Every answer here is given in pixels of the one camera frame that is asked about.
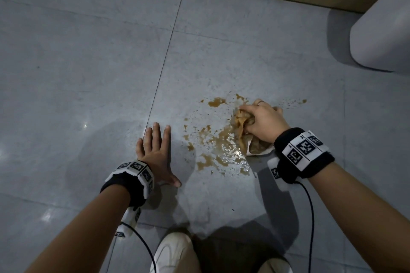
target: wire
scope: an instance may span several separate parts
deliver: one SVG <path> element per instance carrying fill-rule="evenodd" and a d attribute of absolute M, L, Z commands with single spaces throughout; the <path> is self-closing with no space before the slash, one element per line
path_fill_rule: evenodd
<path fill-rule="evenodd" d="M 148 247 L 147 243 L 144 241 L 144 239 L 142 238 L 142 236 L 139 235 L 138 232 L 137 232 L 133 227 L 131 227 L 129 224 L 126 224 L 125 222 L 121 222 L 121 224 L 122 224 L 122 225 L 125 225 L 127 228 L 130 228 L 130 229 L 139 237 L 139 239 L 143 242 L 143 244 L 145 245 L 146 249 L 148 250 L 148 253 L 149 253 L 150 256 L 151 256 L 152 263 L 154 264 L 154 273 L 157 273 L 157 266 L 156 266 L 156 264 L 155 264 L 154 256 L 152 255 L 152 252 L 151 252 L 150 248 Z"/>
<path fill-rule="evenodd" d="M 310 268 L 312 266 L 312 247 L 313 247 L 313 235 L 315 234 L 315 214 L 313 213 L 313 204 L 312 200 L 310 198 L 310 195 L 308 193 L 308 190 L 306 187 L 300 183 L 299 181 L 295 181 L 295 184 L 300 184 L 306 191 L 306 194 L 308 195 L 309 198 L 309 203 L 310 203 L 310 209 L 312 211 L 312 234 L 310 235 L 310 249 L 309 249 L 309 269 L 307 270 L 308 273 L 310 273 Z"/>

